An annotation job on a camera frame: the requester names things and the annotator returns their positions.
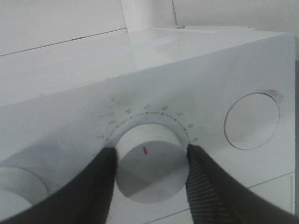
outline white appliance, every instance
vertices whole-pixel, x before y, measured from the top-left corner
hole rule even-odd
[[[32,187],[41,195],[29,200],[8,184],[0,196],[9,201],[10,190],[11,198],[37,202],[100,149],[116,147],[121,162],[136,146],[156,140],[180,148],[178,158],[188,144],[200,145],[245,187],[293,213],[294,58],[294,40],[285,33],[192,26],[90,37],[0,57],[0,171],[15,171],[11,178],[3,175],[7,182],[26,182],[19,172],[30,172],[40,180]],[[130,142],[130,134],[139,140]],[[170,195],[159,195],[155,185],[128,196],[116,181],[107,223],[192,223],[184,188],[188,169],[181,162],[169,172],[180,174]]]

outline red indicator mark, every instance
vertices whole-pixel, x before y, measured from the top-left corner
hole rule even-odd
[[[143,147],[143,151],[144,151],[144,154],[148,154],[148,150],[146,149],[146,147]]]

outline circular recess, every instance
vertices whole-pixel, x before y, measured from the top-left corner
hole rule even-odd
[[[253,149],[266,143],[279,123],[277,102],[264,93],[253,93],[239,99],[228,111],[224,132],[231,145]]]
[[[21,168],[0,167],[0,220],[15,215],[47,197],[44,183]]]
[[[189,165],[176,135],[157,124],[137,126],[116,146],[117,186],[139,203],[157,203],[177,194],[185,185]]]

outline dial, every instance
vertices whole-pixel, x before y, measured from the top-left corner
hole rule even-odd
[[[157,203],[177,194],[189,173],[188,159],[167,127],[144,124],[127,131],[116,145],[120,192],[139,203]]]

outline white wall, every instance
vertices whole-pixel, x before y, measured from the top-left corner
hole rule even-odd
[[[0,55],[124,28],[120,0],[0,0]]]
[[[299,0],[174,0],[178,24],[250,26],[291,33],[299,60]]]

